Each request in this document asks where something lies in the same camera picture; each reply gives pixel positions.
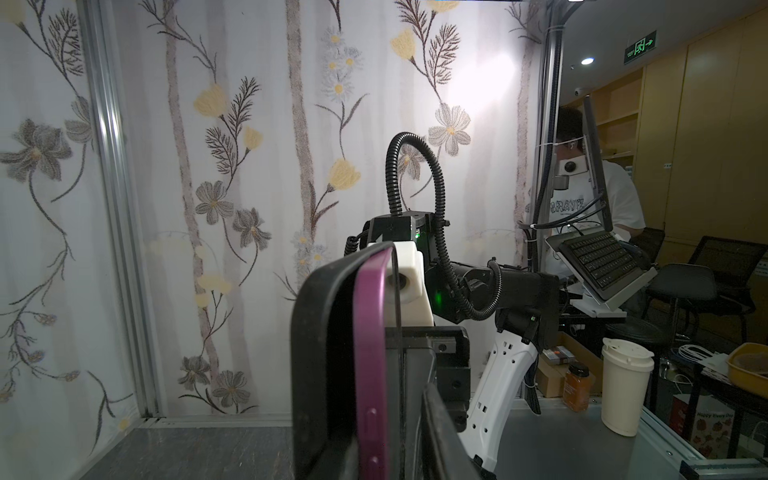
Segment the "black phone case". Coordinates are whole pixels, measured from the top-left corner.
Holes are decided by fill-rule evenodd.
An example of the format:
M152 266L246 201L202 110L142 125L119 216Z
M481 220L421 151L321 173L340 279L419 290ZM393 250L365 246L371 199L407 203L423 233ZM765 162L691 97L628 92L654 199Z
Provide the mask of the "black phone case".
M357 270L391 242L373 244L310 274L290 334L294 475L361 479L356 432L353 288Z

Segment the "black phone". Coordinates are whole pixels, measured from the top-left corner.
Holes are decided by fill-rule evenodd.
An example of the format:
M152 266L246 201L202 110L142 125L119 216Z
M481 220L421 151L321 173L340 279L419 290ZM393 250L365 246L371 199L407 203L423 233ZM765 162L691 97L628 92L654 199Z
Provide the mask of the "black phone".
M389 477L385 286L393 246L371 254L357 270L352 328L359 477Z

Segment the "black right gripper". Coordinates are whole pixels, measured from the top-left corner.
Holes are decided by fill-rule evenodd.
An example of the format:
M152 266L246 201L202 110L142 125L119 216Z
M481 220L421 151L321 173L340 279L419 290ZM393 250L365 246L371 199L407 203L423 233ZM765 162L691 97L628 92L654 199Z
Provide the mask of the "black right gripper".
M405 327L403 349L407 397L418 399L424 384L437 387L455 429L466 429L471 396L470 342L460 326Z

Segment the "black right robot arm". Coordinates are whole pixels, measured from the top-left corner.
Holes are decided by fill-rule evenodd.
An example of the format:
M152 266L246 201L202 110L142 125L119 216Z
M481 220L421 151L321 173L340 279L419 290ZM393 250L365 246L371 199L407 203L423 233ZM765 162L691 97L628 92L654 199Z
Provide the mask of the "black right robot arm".
M404 207L398 164L406 148L420 154L431 171L435 189L431 212ZM501 265L496 259L484 267L451 260L445 238L449 222L442 169L418 135L401 132L390 141L385 186L388 214L367 221L359 234L348 237L344 252L351 255L374 242L402 241L418 253L433 315L454 324L494 320L494 345L460 435L481 478L492 479L513 399L522 396L533 413L540 411L534 380L540 351L557 336L559 282L553 275Z

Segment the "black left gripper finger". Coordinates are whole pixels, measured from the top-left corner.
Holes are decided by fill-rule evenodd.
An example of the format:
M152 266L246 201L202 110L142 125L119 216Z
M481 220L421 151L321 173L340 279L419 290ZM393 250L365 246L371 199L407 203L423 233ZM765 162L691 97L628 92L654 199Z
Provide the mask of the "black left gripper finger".
M422 477L430 480L479 479L474 463L455 430L434 384L428 384L421 405Z

